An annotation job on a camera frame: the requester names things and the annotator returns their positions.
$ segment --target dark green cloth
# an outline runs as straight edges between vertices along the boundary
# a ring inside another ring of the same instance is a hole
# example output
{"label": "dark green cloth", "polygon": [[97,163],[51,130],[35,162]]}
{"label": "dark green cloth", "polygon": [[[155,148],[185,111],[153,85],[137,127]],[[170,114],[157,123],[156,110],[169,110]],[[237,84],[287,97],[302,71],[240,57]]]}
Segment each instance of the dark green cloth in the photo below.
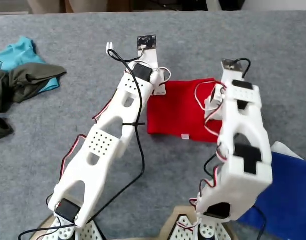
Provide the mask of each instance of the dark green cloth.
{"label": "dark green cloth", "polygon": [[[61,66],[41,63],[26,63],[10,72],[0,70],[0,113],[7,111],[12,102],[21,103],[36,96],[50,79],[65,73]],[[0,118],[0,138],[11,132],[11,127]]]}

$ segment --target perforated plate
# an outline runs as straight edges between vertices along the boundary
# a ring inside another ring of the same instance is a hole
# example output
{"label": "perforated plate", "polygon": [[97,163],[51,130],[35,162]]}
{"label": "perforated plate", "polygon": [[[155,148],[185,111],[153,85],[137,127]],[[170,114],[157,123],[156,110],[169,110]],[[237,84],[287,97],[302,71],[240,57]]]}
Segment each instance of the perforated plate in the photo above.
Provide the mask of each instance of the perforated plate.
{"label": "perforated plate", "polygon": [[[59,227],[59,222],[56,219],[51,227]],[[75,229],[75,240],[103,240],[101,234],[99,233],[94,221],[87,224],[84,228],[76,228]],[[52,233],[50,235],[44,236],[39,240],[68,240],[70,239],[69,233],[73,231],[71,227],[59,229],[54,232],[54,230],[49,230],[47,233]]]}
{"label": "perforated plate", "polygon": [[231,237],[220,223],[215,225],[215,240],[231,240]]}
{"label": "perforated plate", "polygon": [[[188,220],[186,215],[179,215],[178,221],[185,226],[191,226],[192,224]],[[226,232],[225,228],[220,223],[214,224],[200,224],[199,225],[200,235],[205,239],[215,240],[231,240],[231,237]],[[176,223],[170,233],[168,240],[197,240],[194,239],[193,232],[189,230],[182,229],[177,226]]]}
{"label": "perforated plate", "polygon": [[94,126],[89,132],[86,144],[89,151],[99,157],[108,156],[115,151],[116,146],[119,143],[119,139],[107,134],[106,132],[96,129]]}
{"label": "perforated plate", "polygon": [[92,221],[82,229],[77,229],[75,240],[102,240],[95,223]]}
{"label": "perforated plate", "polygon": [[258,92],[242,87],[231,86],[227,88],[226,96],[229,99],[237,99],[256,104],[260,103],[260,97]]}
{"label": "perforated plate", "polygon": [[[180,216],[177,221],[179,221],[181,224],[188,226],[188,227],[192,225],[189,222],[187,216],[185,215]],[[173,232],[170,234],[168,240],[193,240],[193,232],[182,229],[181,227],[177,226],[175,223]]]}
{"label": "perforated plate", "polygon": [[[152,85],[142,79],[136,78],[137,82],[138,82],[138,86],[139,89],[141,90],[141,92],[146,92],[144,91],[144,89],[147,88],[152,88]],[[124,89],[125,91],[134,94],[134,95],[138,95],[138,91],[137,91],[137,87],[136,84],[134,82],[134,79],[132,78],[132,76],[130,74],[125,73],[124,76],[121,79],[121,82],[118,85],[119,89]]]}

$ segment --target black cable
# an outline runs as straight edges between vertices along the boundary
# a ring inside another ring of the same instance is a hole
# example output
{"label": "black cable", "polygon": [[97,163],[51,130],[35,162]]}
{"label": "black cable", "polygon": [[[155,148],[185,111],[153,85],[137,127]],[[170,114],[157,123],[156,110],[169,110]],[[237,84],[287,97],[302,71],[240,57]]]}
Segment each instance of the black cable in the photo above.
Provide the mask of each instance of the black cable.
{"label": "black cable", "polygon": [[243,75],[242,75],[242,78],[244,79],[246,73],[248,72],[249,68],[251,67],[251,61],[250,61],[248,58],[242,57],[242,58],[239,58],[239,59],[234,60],[234,61],[232,62],[232,65],[234,65],[234,64],[236,64],[236,63],[238,63],[238,62],[240,62],[240,61],[246,61],[246,62],[248,63],[247,68],[245,69],[245,71],[243,72]]}
{"label": "black cable", "polygon": [[48,200],[49,200],[49,198],[50,198],[52,195],[53,195],[53,194],[50,194],[50,195],[46,198],[46,200],[45,200],[46,206],[48,206]]}
{"label": "black cable", "polygon": [[64,229],[64,228],[70,228],[76,226],[75,224],[68,224],[68,225],[63,225],[63,226],[53,226],[53,227],[46,227],[46,228],[36,228],[36,229],[31,229],[22,232],[20,235],[18,235],[18,240],[22,239],[23,235],[30,234],[30,233],[35,233],[35,232],[40,232],[40,231],[48,231],[48,230],[58,230],[58,229]]}
{"label": "black cable", "polygon": [[109,54],[109,53],[110,53],[109,50],[107,51],[107,54],[108,54],[111,58],[113,58],[115,61],[118,61],[118,62],[120,62],[120,63],[123,63],[122,61],[124,61],[125,63],[130,63],[130,62],[139,60],[139,59],[144,55],[144,51],[142,51],[142,53],[141,53],[141,55],[140,55],[139,57],[135,57],[135,58],[128,59],[128,60],[123,60],[122,58],[119,59],[118,57],[114,57],[114,56],[112,56],[111,54]]}
{"label": "black cable", "polygon": [[156,1],[153,1],[153,0],[147,0],[147,1],[150,2],[150,3],[156,4],[156,5],[160,6],[161,8],[164,8],[164,9],[166,9],[166,10],[171,10],[171,11],[178,12],[177,9],[174,9],[174,8],[172,8],[172,7],[169,7],[169,5],[174,5],[174,4],[161,4],[161,3],[156,2]]}
{"label": "black cable", "polygon": [[216,157],[216,153],[214,153],[214,154],[204,163],[204,167],[203,167],[204,172],[205,172],[208,176],[210,176],[211,178],[213,178],[213,175],[207,171],[206,166],[207,166],[207,164],[209,164],[209,162],[210,162],[211,160],[214,159],[214,157]]}
{"label": "black cable", "polygon": [[252,208],[254,208],[258,212],[258,214],[263,218],[263,225],[262,225],[261,229],[259,230],[259,233],[258,233],[257,238],[256,238],[256,240],[260,240],[263,233],[264,233],[264,230],[266,228],[267,219],[266,219],[265,214],[258,207],[253,205]]}
{"label": "black cable", "polygon": [[[57,218],[57,220],[58,220],[58,222],[59,222],[59,226],[61,227],[62,225],[61,225],[61,222],[60,222],[59,218],[58,218],[58,217],[56,217],[56,218]],[[43,237],[45,237],[45,236],[48,236],[48,235],[51,235],[51,234],[56,233],[57,231],[58,231],[58,229],[56,229],[56,230],[53,231],[53,232],[50,232],[50,233],[46,233],[46,234],[44,234],[44,235],[41,235],[41,236],[39,236],[36,240],[40,240],[41,238],[43,238]]]}
{"label": "black cable", "polygon": [[140,114],[142,112],[142,107],[143,107],[143,100],[142,100],[142,93],[141,93],[141,90],[139,88],[139,85],[138,85],[138,82],[136,80],[136,77],[133,73],[133,71],[130,69],[130,67],[127,65],[126,61],[124,61],[120,55],[118,55],[118,53],[112,49],[109,49],[107,51],[107,53],[111,56],[111,58],[113,58],[115,60],[115,58],[117,58],[119,61],[118,62],[121,62],[124,64],[124,66],[126,67],[126,69],[129,71],[129,73],[132,75],[133,79],[134,79],[134,82],[135,82],[135,85],[136,85],[136,88],[137,88],[137,91],[138,91],[138,95],[139,95],[139,109],[138,109],[138,114],[137,114],[137,118],[136,118],[136,121],[135,123],[125,123],[125,125],[132,125],[134,126],[135,128],[135,135],[136,135],[136,140],[137,140],[137,144],[138,144],[138,148],[139,148],[139,151],[141,153],[141,159],[142,159],[142,169],[141,169],[141,172],[140,174],[134,178],[134,180],[132,180],[128,185],[126,185],[124,188],[122,188],[114,197],[112,197],[99,211],[97,211],[91,218],[90,220],[87,222],[87,223],[90,223],[91,221],[93,221],[105,208],[107,208],[118,196],[120,196],[126,189],[128,189],[132,184],[134,184],[145,172],[145,158],[144,158],[144,152],[143,152],[143,149],[142,149],[142,145],[141,145],[141,142],[140,142],[140,139],[139,139],[139,134],[138,134],[138,125],[141,125],[139,123],[139,117],[140,117]]}

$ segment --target gray felt surface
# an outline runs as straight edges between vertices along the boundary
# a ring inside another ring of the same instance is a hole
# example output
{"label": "gray felt surface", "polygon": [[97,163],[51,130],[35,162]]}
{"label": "gray felt surface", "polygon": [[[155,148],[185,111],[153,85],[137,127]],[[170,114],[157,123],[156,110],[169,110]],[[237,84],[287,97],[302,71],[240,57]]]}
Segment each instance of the gray felt surface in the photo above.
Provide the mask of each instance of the gray felt surface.
{"label": "gray felt surface", "polygon": [[[260,87],[270,142],[281,141],[306,159],[306,11],[0,16],[0,50],[24,35],[48,63],[68,72],[59,89],[15,104],[6,114],[15,134],[0,140],[0,239],[17,239],[51,214],[44,201],[58,181],[62,157],[78,133],[88,133],[91,117],[122,75],[122,65],[104,54],[106,42],[130,58],[136,37],[149,33],[157,34],[159,64],[172,71],[173,80],[219,78],[221,58],[250,58],[247,80]],[[109,239],[155,236],[173,207],[197,194],[203,163],[215,149],[152,137],[145,127],[140,137],[144,177],[97,219]],[[133,139],[112,165],[98,207],[139,171]],[[236,223],[234,230],[240,240],[257,235]]]}

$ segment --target blue cloth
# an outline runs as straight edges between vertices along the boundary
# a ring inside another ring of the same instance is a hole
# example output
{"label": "blue cloth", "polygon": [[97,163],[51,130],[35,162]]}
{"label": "blue cloth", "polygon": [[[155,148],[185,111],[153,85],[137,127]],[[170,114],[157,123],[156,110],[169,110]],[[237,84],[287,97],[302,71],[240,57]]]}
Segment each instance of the blue cloth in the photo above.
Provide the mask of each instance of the blue cloth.
{"label": "blue cloth", "polygon": [[[306,161],[272,152],[273,183],[255,205],[267,218],[266,232],[283,240],[306,240]],[[253,208],[239,222],[260,228]]]}
{"label": "blue cloth", "polygon": [[[27,37],[21,36],[15,44],[7,46],[0,52],[0,69],[11,71],[12,69],[27,63],[45,64],[34,51],[33,41]],[[57,78],[52,78],[47,85],[38,93],[53,90],[59,87]]]}

